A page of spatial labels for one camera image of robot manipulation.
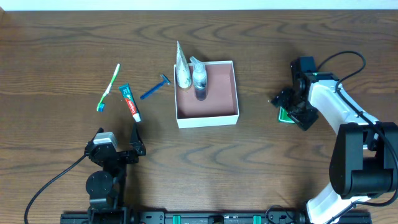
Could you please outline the Colgate toothpaste tube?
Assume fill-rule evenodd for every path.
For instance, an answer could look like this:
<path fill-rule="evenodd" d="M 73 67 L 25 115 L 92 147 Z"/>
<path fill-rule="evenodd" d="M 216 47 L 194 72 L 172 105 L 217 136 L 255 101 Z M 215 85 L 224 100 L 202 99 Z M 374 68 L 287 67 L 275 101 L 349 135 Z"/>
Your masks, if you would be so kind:
<path fill-rule="evenodd" d="M 141 115 L 140 115 L 137 105 L 134 101 L 133 94 L 132 94 L 129 84 L 127 83 L 127 84 L 121 85 L 119 87 L 119 90 L 120 90 L 124 100 L 126 101 L 135 122 L 140 123 Z"/>

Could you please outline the clear pump soap bottle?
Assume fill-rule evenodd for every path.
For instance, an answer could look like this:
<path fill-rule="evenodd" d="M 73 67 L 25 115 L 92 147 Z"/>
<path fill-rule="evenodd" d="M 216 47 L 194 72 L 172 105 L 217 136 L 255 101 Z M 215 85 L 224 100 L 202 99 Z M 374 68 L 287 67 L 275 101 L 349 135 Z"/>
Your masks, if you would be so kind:
<path fill-rule="evenodd" d="M 197 100 L 203 101 L 207 96 L 207 72 L 205 64 L 199 61 L 194 56 L 190 57 L 190 61 L 193 67 L 192 79 L 193 86 L 195 88 L 195 96 Z"/>

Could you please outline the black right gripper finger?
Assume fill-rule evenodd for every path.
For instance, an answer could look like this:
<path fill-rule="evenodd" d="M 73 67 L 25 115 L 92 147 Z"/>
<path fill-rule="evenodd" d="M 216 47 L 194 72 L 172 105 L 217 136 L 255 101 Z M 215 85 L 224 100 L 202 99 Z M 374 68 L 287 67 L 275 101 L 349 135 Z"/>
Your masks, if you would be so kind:
<path fill-rule="evenodd" d="M 275 107 L 288 108 L 291 104 L 293 97 L 293 89 L 284 88 L 277 96 L 275 96 L 271 103 Z"/>
<path fill-rule="evenodd" d="M 288 117 L 303 131 L 308 130 L 318 119 L 318 110 L 295 110 L 289 111 Z"/>

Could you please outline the green soap packet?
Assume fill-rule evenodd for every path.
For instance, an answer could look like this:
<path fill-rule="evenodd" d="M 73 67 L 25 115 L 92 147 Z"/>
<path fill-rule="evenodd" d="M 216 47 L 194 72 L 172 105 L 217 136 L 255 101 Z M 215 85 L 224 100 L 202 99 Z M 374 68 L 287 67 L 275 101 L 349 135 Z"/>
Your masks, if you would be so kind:
<path fill-rule="evenodd" d="M 280 122 L 280 123 L 288 123 L 288 124 L 294 124 L 295 123 L 291 118 L 289 118 L 288 112 L 283 107 L 279 108 L 278 122 Z"/>

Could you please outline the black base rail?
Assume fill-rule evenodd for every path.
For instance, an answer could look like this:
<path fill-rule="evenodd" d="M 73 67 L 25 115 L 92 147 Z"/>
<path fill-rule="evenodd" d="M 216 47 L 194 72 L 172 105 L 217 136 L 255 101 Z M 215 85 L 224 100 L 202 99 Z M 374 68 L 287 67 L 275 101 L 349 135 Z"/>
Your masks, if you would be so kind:
<path fill-rule="evenodd" d="M 138 224 L 266 224 L 266 223 L 308 223 L 297 212 L 284 212 L 281 209 L 264 213 L 170 213 L 161 211 L 139 212 L 131 217 L 123 212 L 104 215 L 89 213 L 64 213 L 60 223 L 138 223 Z"/>

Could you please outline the green white toothbrush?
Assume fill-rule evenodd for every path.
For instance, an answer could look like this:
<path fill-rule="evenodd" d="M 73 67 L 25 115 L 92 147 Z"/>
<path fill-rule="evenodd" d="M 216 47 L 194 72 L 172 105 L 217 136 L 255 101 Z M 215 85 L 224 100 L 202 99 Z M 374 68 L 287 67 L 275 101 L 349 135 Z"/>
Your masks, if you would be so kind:
<path fill-rule="evenodd" d="M 115 68 L 114 72 L 113 72 L 113 76 L 112 76 L 111 81 L 109 82 L 107 88 L 105 89 L 104 93 L 102 94 L 102 96 L 100 98 L 99 103 L 97 104 L 97 107 L 96 107 L 96 111 L 97 112 L 103 112 L 104 111 L 105 104 L 103 103 L 103 101 L 106 98 L 106 96 L 110 93 L 110 91 L 112 89 L 112 86 L 113 86 L 113 83 L 114 83 L 115 79 L 117 78 L 117 76 L 119 74 L 120 68 L 121 68 L 121 64 L 118 63 L 116 65 L 116 68 Z"/>

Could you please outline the blue disposable razor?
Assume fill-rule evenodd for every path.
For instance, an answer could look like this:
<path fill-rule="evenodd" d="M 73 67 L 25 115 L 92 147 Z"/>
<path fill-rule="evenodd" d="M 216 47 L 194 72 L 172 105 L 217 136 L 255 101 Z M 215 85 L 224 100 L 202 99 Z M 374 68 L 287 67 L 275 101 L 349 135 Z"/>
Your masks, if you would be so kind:
<path fill-rule="evenodd" d="M 160 77 L 162 78 L 162 81 L 160 83 L 156 84 L 154 87 L 152 87 L 147 92 L 145 92 L 143 95 L 141 95 L 140 96 L 141 100 L 146 99 L 148 96 L 153 94 L 155 91 L 157 91 L 162 86 L 171 84 L 171 81 L 164 74 L 161 74 Z"/>

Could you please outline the white Pantene tube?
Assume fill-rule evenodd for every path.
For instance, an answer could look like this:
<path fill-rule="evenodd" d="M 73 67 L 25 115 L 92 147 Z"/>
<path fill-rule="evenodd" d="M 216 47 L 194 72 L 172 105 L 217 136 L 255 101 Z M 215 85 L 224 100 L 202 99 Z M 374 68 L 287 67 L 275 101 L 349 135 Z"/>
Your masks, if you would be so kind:
<path fill-rule="evenodd" d="M 176 76 L 180 88 L 190 88 L 192 84 L 191 73 L 179 41 L 177 41 Z"/>

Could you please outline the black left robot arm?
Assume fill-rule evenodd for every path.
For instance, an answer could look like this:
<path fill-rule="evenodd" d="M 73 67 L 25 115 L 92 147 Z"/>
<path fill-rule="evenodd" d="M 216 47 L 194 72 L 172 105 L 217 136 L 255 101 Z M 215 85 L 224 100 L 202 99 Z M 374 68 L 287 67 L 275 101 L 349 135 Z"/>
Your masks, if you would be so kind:
<path fill-rule="evenodd" d="M 92 173 L 86 181 L 90 196 L 89 223 L 137 223 L 137 215 L 124 204 L 127 165 L 139 162 L 146 155 L 146 147 L 133 124 L 129 149 L 118 151 L 112 132 L 99 128 L 85 147 L 85 155 L 102 169 Z"/>

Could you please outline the white box pink inside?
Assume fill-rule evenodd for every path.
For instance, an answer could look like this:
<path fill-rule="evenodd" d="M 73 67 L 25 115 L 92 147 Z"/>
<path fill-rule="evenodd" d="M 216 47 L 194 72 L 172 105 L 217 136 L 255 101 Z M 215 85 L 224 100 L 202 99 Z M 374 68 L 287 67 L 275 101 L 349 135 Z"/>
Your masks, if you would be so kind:
<path fill-rule="evenodd" d="M 177 125 L 183 128 L 235 125 L 239 103 L 234 65 L 231 60 L 206 62 L 208 88 L 205 100 L 195 96 L 194 87 L 174 85 Z"/>

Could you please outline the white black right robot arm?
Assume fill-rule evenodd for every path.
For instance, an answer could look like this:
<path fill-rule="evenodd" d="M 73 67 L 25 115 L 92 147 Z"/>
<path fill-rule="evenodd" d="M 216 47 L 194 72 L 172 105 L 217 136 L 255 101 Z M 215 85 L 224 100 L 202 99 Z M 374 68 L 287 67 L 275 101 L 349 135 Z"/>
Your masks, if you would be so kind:
<path fill-rule="evenodd" d="M 298 73 L 271 103 L 304 131 L 322 114 L 336 133 L 330 182 L 307 202 L 307 223 L 336 223 L 387 192 L 397 198 L 397 125 L 363 111 L 334 74 Z"/>

